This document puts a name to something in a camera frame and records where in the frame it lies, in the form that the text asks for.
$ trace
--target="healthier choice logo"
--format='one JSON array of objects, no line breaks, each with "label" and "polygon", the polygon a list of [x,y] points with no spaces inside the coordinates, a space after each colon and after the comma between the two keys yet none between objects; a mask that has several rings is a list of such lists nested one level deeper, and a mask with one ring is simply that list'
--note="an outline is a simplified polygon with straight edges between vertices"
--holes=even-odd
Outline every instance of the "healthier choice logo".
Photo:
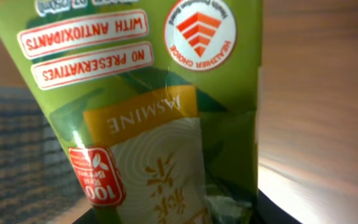
[{"label": "healthier choice logo", "polygon": [[126,192],[110,154],[102,148],[69,148],[70,160],[80,184],[93,205],[118,206]]},{"label": "healthier choice logo", "polygon": [[220,20],[197,12],[179,24],[177,28],[196,53],[202,57],[220,25]]},{"label": "healthier choice logo", "polygon": [[222,0],[182,0],[165,22],[168,53],[182,67],[210,70],[228,58],[236,41],[236,22]]}]

